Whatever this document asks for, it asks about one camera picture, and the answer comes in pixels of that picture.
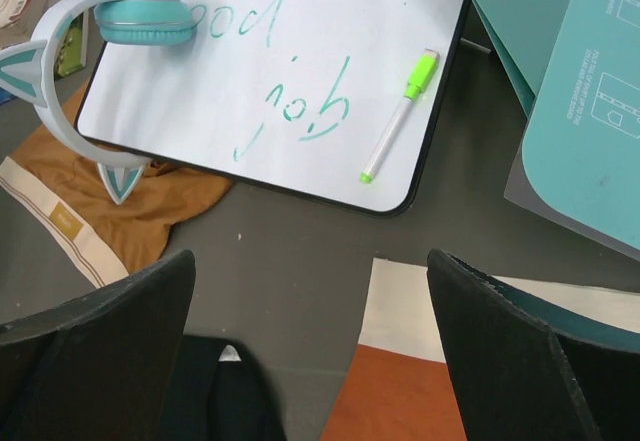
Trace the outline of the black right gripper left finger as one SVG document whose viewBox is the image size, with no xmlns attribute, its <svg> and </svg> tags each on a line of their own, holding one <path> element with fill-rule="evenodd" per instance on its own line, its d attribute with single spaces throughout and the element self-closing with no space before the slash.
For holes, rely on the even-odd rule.
<svg viewBox="0 0 640 441">
<path fill-rule="evenodd" d="M 184 250 L 2 324 L 2 439 L 154 439 L 195 278 Z"/>
</svg>

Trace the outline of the black ribbed underwear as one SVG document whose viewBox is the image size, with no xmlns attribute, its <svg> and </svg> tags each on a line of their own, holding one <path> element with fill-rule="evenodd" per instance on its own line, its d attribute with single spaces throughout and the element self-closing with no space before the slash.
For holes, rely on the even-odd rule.
<svg viewBox="0 0 640 441">
<path fill-rule="evenodd" d="M 225 338 L 182 337 L 158 440 L 284 440 L 276 395 L 253 354 Z"/>
</svg>

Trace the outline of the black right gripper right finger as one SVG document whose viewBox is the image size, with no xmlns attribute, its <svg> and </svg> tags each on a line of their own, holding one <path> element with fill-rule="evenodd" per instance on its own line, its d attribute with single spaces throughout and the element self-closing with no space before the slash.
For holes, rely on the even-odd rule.
<svg viewBox="0 0 640 441">
<path fill-rule="evenodd" d="M 431 302 L 470 440 L 636 440 L 639 336 L 433 249 Z"/>
</svg>

